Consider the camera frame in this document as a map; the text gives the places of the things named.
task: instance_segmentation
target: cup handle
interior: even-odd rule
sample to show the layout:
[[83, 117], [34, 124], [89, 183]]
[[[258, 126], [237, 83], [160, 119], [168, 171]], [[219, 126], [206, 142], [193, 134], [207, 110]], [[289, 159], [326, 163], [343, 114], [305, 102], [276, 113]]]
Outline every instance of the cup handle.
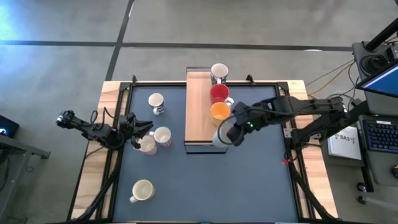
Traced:
[[159, 113], [159, 110], [158, 110], [158, 107], [154, 107], [154, 115], [159, 115], [160, 113]]
[[227, 99], [225, 99], [224, 101], [229, 107], [232, 107], [232, 105], [234, 104], [234, 100], [231, 97], [228, 97]]
[[132, 197], [130, 198], [130, 202], [131, 202], [131, 203], [138, 202], [138, 199], [136, 199], [134, 196], [132, 196]]

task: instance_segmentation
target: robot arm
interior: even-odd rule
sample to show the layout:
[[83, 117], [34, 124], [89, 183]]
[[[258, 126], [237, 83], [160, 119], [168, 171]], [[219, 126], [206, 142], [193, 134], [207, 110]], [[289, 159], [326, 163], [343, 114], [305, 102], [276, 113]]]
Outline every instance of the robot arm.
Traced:
[[[235, 146], [244, 141], [244, 135], [247, 133], [252, 133], [255, 130], [259, 131], [270, 124], [284, 124], [297, 115], [322, 114], [320, 118], [307, 127], [295, 129], [291, 132], [292, 137], [290, 138], [289, 146], [295, 150], [301, 150], [302, 144], [308, 142], [310, 137], [316, 133], [321, 133], [331, 127], [334, 128], [334, 131], [345, 127], [345, 120], [347, 119], [340, 97], [328, 100], [298, 100], [292, 96], [277, 96], [262, 100], [251, 106], [239, 102], [232, 112], [232, 117], [236, 118], [236, 122], [227, 132], [227, 137], [231, 140], [231, 144]], [[222, 142], [220, 128], [218, 128], [218, 138]], [[335, 217], [326, 211], [305, 184], [296, 170], [293, 160], [289, 160], [288, 166], [293, 179], [299, 184], [319, 215], [326, 220], [335, 220]]]
[[327, 100], [298, 100], [293, 96], [277, 96], [262, 100], [251, 106], [239, 102], [232, 110], [236, 118], [233, 128], [227, 137], [238, 146], [244, 141], [244, 135], [259, 131], [270, 124], [284, 124], [297, 115], [323, 114], [328, 119], [312, 128], [310, 133], [302, 135], [300, 130], [292, 131], [293, 149], [308, 142], [310, 136], [322, 132], [325, 128], [338, 124], [346, 118], [342, 99], [340, 97]]
[[98, 141], [108, 149], [117, 149], [131, 139], [131, 144], [141, 148], [137, 143], [139, 138], [153, 127], [152, 121], [139, 121], [134, 113], [119, 117], [119, 128], [112, 128], [108, 124], [93, 124], [83, 121], [75, 116], [71, 110], [62, 111], [57, 118], [57, 125], [61, 128], [77, 129], [81, 135], [88, 140]]

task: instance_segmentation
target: wooden table edge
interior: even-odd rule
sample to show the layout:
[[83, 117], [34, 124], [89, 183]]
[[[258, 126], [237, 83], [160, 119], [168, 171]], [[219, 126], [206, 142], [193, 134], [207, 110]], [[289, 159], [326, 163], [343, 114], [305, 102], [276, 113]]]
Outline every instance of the wooden table edge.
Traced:
[[[103, 83], [103, 87], [101, 90], [101, 97], [103, 96], [103, 94], [107, 94], [110, 91], [119, 91], [119, 86], [120, 83], [129, 83], [131, 81], [105, 81]], [[249, 81], [246, 80], [228, 80], [227, 83], [242, 83], [242, 82], [247, 82], [249, 83]], [[304, 85], [304, 81], [303, 80], [255, 80], [255, 83], [278, 83], [278, 82], [287, 82], [288, 86], [289, 86], [289, 91], [290, 91], [290, 95], [297, 97], [300, 100], [307, 100], [307, 92], [305, 89], [305, 85]], [[181, 81], [181, 80], [175, 80], [175, 81], [137, 81], [137, 84], [140, 83], [186, 83], [186, 81]], [[297, 121], [300, 121], [303, 116], [298, 116], [296, 118], [296, 123]], [[312, 117], [309, 118], [308, 116], [306, 116], [306, 118], [304, 118], [303, 123], [310, 123], [313, 119]], [[94, 145], [98, 145], [98, 143], [93, 142], [93, 143], [89, 143], [89, 145], [94, 144]], [[337, 217], [337, 211], [336, 211], [336, 206], [335, 206], [335, 202], [334, 202], [334, 198], [333, 198], [333, 194], [331, 192], [331, 187], [330, 187], [330, 183], [328, 180], [328, 176], [326, 173], [326, 167], [325, 167], [325, 163], [323, 161], [323, 156], [322, 156], [322, 152], [320, 147], [316, 147], [316, 146], [311, 146], [306, 148], [305, 150], [303, 150], [303, 159], [304, 159], [304, 163], [305, 163], [305, 168], [306, 168], [306, 173], [307, 173], [307, 177], [308, 177], [308, 181], [309, 181], [309, 186], [312, 190], [312, 192], [314, 193], [314, 195], [317, 197], [317, 199], [320, 201], [320, 203], [326, 208], [326, 210], [333, 216]], [[86, 161], [82, 162], [81, 165], [81, 170], [82, 170], [82, 174], [83, 174], [83, 168], [85, 166]], [[80, 188], [81, 185], [81, 177], [78, 180], [78, 185], [76, 186], [76, 190], [78, 190], [78, 188]], [[318, 190], [318, 188], [316, 188], [316, 186], [323, 186], [323, 188], [321, 190]], [[303, 206], [303, 212], [304, 215], [308, 215], [308, 212], [306, 212], [304, 205], [306, 205], [306, 198], [305, 196], [302, 195], [303, 193], [300, 193], [300, 202]], [[78, 194], [74, 195], [75, 198], [73, 198], [73, 210], [75, 209], [80, 209], [81, 208], [75, 208], [76, 206], [76, 198], [79, 197]]]

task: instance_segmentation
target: coffee mug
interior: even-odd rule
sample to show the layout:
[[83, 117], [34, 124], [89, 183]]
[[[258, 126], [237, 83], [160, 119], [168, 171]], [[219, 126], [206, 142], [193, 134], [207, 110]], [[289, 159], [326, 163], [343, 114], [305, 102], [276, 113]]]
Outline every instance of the coffee mug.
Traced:
[[144, 137], [142, 137], [142, 139], [138, 140], [138, 143], [141, 145], [141, 148], [134, 148], [134, 150], [141, 151], [147, 155], [156, 154], [156, 141], [151, 135], [145, 135]]
[[138, 180], [132, 187], [130, 202], [148, 200], [155, 194], [154, 185], [149, 180]]
[[215, 84], [210, 90], [211, 104], [217, 102], [224, 102], [233, 104], [234, 100], [229, 97], [229, 89], [224, 84]]
[[[220, 127], [220, 138], [227, 143], [231, 143], [231, 140], [227, 137], [226, 133], [233, 127], [234, 125], [228, 121], [224, 122]], [[218, 137], [218, 133], [214, 133], [213, 135], [213, 145], [220, 148], [226, 148], [228, 145], [222, 143]]]
[[163, 147], [172, 145], [172, 132], [169, 128], [159, 127], [154, 132], [151, 131], [149, 135], [153, 136], [155, 141]]
[[217, 102], [210, 108], [211, 122], [219, 126], [221, 122], [229, 117], [231, 113], [231, 103]]
[[154, 115], [159, 115], [164, 112], [164, 98], [160, 93], [154, 93], [148, 98], [148, 103], [154, 111]]
[[213, 85], [225, 84], [227, 76], [228, 67], [223, 63], [217, 63], [211, 67], [211, 83]]

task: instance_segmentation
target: desk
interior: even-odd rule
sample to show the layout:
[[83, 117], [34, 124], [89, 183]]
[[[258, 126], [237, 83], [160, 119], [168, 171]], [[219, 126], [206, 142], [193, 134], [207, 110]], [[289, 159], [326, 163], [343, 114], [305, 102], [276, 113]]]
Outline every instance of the desk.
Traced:
[[[305, 100], [307, 92], [302, 80], [282, 80], [282, 81], [256, 81], [256, 82], [287, 82], [289, 84], [290, 95]], [[102, 120], [103, 107], [107, 107], [111, 114], [115, 113], [116, 102], [118, 100], [119, 87], [122, 82], [104, 82], [101, 97], [98, 104], [98, 120]], [[137, 83], [159, 83], [144, 81]], [[185, 81], [167, 81], [163, 83], [181, 83]], [[127, 96], [123, 96], [121, 114], [123, 114], [126, 107]], [[303, 128], [313, 121], [312, 116], [298, 116], [296, 118], [296, 125], [298, 128]], [[113, 119], [110, 117], [105, 118], [105, 122], [112, 124]], [[99, 144], [97, 142], [89, 142], [86, 153], [97, 149]], [[111, 168], [116, 161], [117, 152], [113, 152]], [[73, 196], [73, 201], [70, 208], [68, 218], [76, 218], [81, 215], [87, 206], [92, 202], [101, 187], [101, 180], [103, 178], [104, 165], [106, 161], [107, 150], [103, 149], [92, 154], [87, 160], [83, 162], [81, 174], [76, 186], [76, 191]], [[307, 173], [308, 183], [320, 203], [327, 209], [333, 216], [337, 217], [336, 207], [330, 189], [328, 176], [326, 173], [325, 164], [323, 162], [322, 152], [319, 147], [311, 146], [303, 151], [303, 160], [305, 163], [305, 171]], [[111, 190], [108, 191], [104, 200], [104, 207], [102, 217], [108, 215], [109, 201]], [[308, 217], [307, 201], [304, 194], [299, 190], [300, 203], [303, 208], [303, 217]]]

